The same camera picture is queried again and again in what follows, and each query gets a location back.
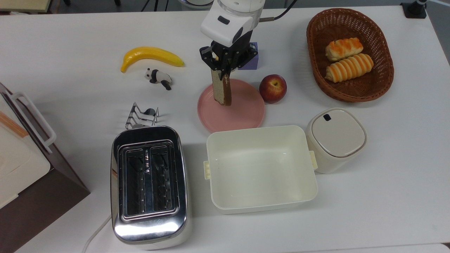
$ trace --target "brown basket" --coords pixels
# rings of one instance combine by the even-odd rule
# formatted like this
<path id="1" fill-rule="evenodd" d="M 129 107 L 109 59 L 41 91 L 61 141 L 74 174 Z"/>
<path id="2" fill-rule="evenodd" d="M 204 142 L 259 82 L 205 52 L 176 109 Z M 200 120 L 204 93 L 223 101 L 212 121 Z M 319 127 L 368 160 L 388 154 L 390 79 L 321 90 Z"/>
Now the brown basket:
<path id="1" fill-rule="evenodd" d="M 333 83 L 324 78 L 327 66 L 325 47 L 331 41 L 357 37 L 362 53 L 373 60 L 372 71 L 361 77 Z M 306 30 L 314 78 L 328 96 L 344 102 L 365 102 L 381 97 L 391 87 L 394 66 L 383 32 L 364 14 L 352 9 L 327 9 L 315 15 Z"/>

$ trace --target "pink plate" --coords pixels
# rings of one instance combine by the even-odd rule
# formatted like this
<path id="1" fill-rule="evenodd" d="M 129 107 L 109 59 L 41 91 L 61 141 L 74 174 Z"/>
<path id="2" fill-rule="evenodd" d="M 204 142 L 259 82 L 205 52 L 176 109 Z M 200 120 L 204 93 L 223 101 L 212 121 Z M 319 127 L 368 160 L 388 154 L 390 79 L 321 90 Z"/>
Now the pink plate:
<path id="1" fill-rule="evenodd" d="M 212 84 L 198 99 L 198 117 L 210 132 L 255 128 L 262 124 L 265 110 L 259 91 L 238 79 L 230 79 L 230 83 L 231 106 L 214 100 Z"/>

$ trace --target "toaster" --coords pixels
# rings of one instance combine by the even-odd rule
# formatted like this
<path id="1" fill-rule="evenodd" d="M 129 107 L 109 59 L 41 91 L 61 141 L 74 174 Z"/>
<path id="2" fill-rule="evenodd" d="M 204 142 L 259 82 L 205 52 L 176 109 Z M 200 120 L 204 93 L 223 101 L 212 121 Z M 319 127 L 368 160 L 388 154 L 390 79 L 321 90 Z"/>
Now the toaster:
<path id="1" fill-rule="evenodd" d="M 168 126 L 126 130 L 111 153 L 111 214 L 116 237 L 141 249 L 185 242 L 192 213 L 183 151 Z"/>

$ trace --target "slice of bread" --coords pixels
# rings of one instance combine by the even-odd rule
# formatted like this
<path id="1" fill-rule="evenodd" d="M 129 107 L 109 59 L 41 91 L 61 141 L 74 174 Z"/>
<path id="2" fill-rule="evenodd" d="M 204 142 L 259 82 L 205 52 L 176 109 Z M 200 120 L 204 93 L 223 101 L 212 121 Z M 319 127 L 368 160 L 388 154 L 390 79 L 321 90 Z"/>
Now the slice of bread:
<path id="1" fill-rule="evenodd" d="M 214 92 L 214 100 L 219 102 L 219 104 L 224 106 L 231 105 L 231 85 L 230 85 L 230 77 L 228 74 L 225 74 L 220 79 L 220 71 L 211 70 L 212 76 L 212 89 Z"/>

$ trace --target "bread roll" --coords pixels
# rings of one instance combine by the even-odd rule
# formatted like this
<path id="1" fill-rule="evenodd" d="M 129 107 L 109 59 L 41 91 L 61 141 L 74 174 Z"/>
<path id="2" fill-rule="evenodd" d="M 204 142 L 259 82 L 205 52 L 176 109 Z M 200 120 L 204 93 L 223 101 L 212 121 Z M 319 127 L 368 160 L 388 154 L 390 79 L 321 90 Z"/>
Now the bread roll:
<path id="1" fill-rule="evenodd" d="M 363 45 L 358 38 L 350 38 L 332 41 L 325 48 L 325 55 L 328 60 L 336 62 L 349 56 L 361 53 Z"/>
<path id="2" fill-rule="evenodd" d="M 332 82 L 342 82 L 360 77 L 372 70 L 374 62 L 366 54 L 357 54 L 327 67 L 325 78 Z"/>

